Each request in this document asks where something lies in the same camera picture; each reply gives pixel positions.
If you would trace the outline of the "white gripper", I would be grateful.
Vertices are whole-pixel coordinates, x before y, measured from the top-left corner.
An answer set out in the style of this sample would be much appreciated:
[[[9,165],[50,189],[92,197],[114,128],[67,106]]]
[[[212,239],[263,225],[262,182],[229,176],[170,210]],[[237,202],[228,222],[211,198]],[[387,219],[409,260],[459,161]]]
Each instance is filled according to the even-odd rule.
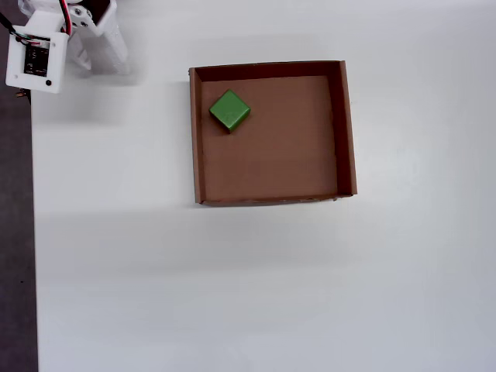
[[[95,59],[97,74],[128,74],[129,53],[115,19],[116,1],[18,1],[28,16],[18,26],[19,36],[47,36],[65,32],[69,37],[67,55],[80,68],[91,70],[83,39],[99,36]]]

